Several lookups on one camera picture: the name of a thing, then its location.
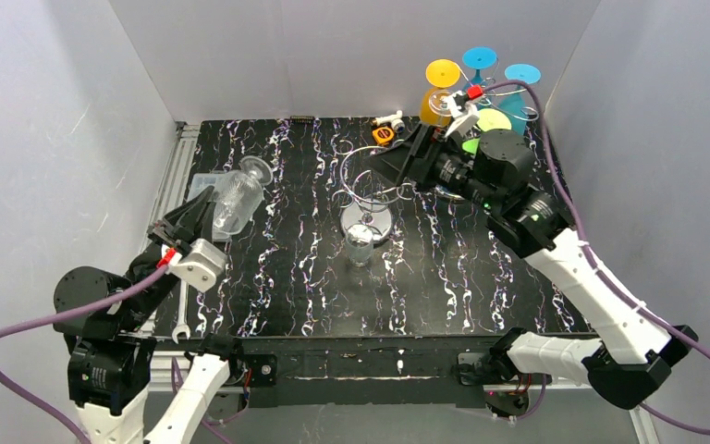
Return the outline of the chrome glass rack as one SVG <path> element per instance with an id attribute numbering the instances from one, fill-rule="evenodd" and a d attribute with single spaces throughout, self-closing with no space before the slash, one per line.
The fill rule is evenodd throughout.
<path id="1" fill-rule="evenodd" d="M 366 165 L 373 154 L 386 148 L 378 145 L 357 146 L 339 139 L 333 146 L 337 166 L 334 169 L 339 188 L 331 200 L 339 209 L 338 233 L 345 236 L 353 225 L 365 225 L 372 231 L 373 245 L 402 241 L 401 211 L 403 204 L 413 200 L 411 185 L 395 186 Z"/>
<path id="2" fill-rule="evenodd" d="M 492 86 L 496 80 L 492 77 L 484 78 L 481 72 L 487 68 L 496 68 L 498 58 L 496 53 L 486 47 L 476 47 L 465 53 L 463 64 L 474 70 L 474 76 L 467 80 L 458 94 L 466 93 L 472 86 L 485 88 Z M 438 115 L 438 122 L 448 121 L 450 117 L 461 117 L 469 115 L 470 112 L 453 111 L 449 105 L 452 101 L 448 98 L 452 92 L 442 80 L 442 76 L 448 73 L 447 69 L 434 69 L 428 67 L 426 70 L 427 79 L 435 86 L 428 99 L 428 108 Z M 513 64 L 505 68 L 504 78 L 507 80 L 521 80 L 529 85 L 537 83 L 541 78 L 541 71 L 529 64 Z M 466 120 L 458 128 L 469 131 L 473 128 L 480 132 L 488 130 L 513 130 L 522 135 L 525 133 L 529 122 L 537 119 L 537 111 L 527 105 L 522 94 L 526 89 L 521 86 L 514 86 L 507 92 L 486 92 L 476 101 L 477 120 Z"/>

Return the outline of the green plastic wine glass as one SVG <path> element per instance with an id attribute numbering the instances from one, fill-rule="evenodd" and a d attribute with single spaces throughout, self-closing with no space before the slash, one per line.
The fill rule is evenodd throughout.
<path id="1" fill-rule="evenodd" d="M 478 112 L 479 119 L 476 123 L 477 129 L 481 133 L 490 130 L 511 130 L 512 124 L 509 117 L 503 112 L 494 108 L 484 108 Z M 462 150 L 471 155 L 477 152 L 479 138 L 472 138 L 462 144 Z"/>

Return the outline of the clear stemless glass front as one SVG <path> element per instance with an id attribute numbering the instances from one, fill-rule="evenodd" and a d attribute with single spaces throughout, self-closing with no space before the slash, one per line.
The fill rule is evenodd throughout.
<path id="1" fill-rule="evenodd" d="M 263 201 L 263 189 L 272 181 L 271 166 L 252 155 L 243 157 L 238 169 L 224 174 L 215 198 L 213 242 L 227 242 L 246 227 Z"/>

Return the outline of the clear stemless glass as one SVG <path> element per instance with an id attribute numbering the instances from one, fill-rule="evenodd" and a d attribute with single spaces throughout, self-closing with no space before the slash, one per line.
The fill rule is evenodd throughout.
<path id="1" fill-rule="evenodd" d="M 353 224 L 345 229 L 345 252 L 354 266 L 366 266 L 370 262 L 374 250 L 373 236 L 372 228 L 362 223 Z"/>
<path id="2" fill-rule="evenodd" d="M 224 174 L 215 198 L 213 242 L 227 242 L 246 227 L 263 201 L 263 189 L 272 181 L 271 166 L 252 155 L 243 157 L 238 169 Z"/>

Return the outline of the orange plastic wine glass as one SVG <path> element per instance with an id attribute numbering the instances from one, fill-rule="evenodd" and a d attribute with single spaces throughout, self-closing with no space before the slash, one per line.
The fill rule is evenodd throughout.
<path id="1" fill-rule="evenodd" d="M 436 59 L 426 67 L 425 78 L 431 87 L 421 100 L 420 121 L 444 127 L 450 122 L 450 111 L 444 99 L 450 95 L 450 88 L 459 82 L 459 66 L 449 59 Z"/>

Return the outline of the blue plastic wine glass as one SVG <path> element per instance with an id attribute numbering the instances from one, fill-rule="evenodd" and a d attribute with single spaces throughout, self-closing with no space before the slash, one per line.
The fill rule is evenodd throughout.
<path id="1" fill-rule="evenodd" d="M 494 71 L 498 66 L 497 52 L 487 46 L 475 46 L 467 50 L 462 56 L 462 63 L 468 69 L 474 72 L 474 76 L 465 80 L 465 83 L 460 88 L 462 91 L 467 90 L 473 84 L 482 86 L 490 86 L 496 80 L 493 77 L 488 77 L 486 71 L 491 69 Z"/>
<path id="2" fill-rule="evenodd" d="M 506 80 L 521 80 L 529 85 L 537 83 L 541 77 L 541 71 L 529 64 L 513 64 L 505 68 L 504 76 Z M 527 109 L 523 93 L 525 89 L 521 86 L 511 86 L 508 92 L 503 92 L 496 107 L 506 114 L 512 124 L 512 130 L 523 136 L 528 122 L 534 115 L 533 111 Z"/>

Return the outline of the tall clear champagne flute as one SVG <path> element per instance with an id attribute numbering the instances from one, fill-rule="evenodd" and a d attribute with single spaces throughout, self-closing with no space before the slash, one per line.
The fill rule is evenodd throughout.
<path id="1" fill-rule="evenodd" d="M 428 100 L 432 117 L 431 123 L 440 128 L 459 128 L 464 122 L 467 94 L 462 91 L 439 90 Z"/>

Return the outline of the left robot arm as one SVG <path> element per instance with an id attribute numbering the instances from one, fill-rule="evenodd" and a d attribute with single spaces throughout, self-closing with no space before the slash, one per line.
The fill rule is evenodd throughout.
<path id="1" fill-rule="evenodd" d="M 143 414 L 156 339 L 138 332 L 175 286 L 210 289 L 226 258 L 210 241 L 214 187 L 170 211 L 148 229 L 148 247 L 120 276 L 92 266 L 58 282 L 55 331 L 70 353 L 69 396 L 91 443 L 188 443 L 217 392 L 247 375 L 241 343 L 210 334 L 186 356 L 190 370 L 151 431 Z"/>

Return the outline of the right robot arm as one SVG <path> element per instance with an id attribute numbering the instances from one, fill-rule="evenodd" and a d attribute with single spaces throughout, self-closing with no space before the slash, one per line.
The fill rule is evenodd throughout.
<path id="1" fill-rule="evenodd" d="M 629 410 L 654 394 L 689 353 L 689 346 L 651 321 L 635 298 L 616 294 L 614 282 L 603 281 L 606 269 L 592 265 L 570 216 L 531 184 L 533 151 L 516 132 L 489 130 L 468 154 L 459 136 L 421 124 L 406 141 L 366 163 L 397 185 L 410 182 L 420 191 L 443 187 L 482 207 L 496 238 L 561 290 L 595 330 L 592 339 L 563 339 L 514 327 L 478 363 L 459 366 L 463 383 L 558 376 Z"/>

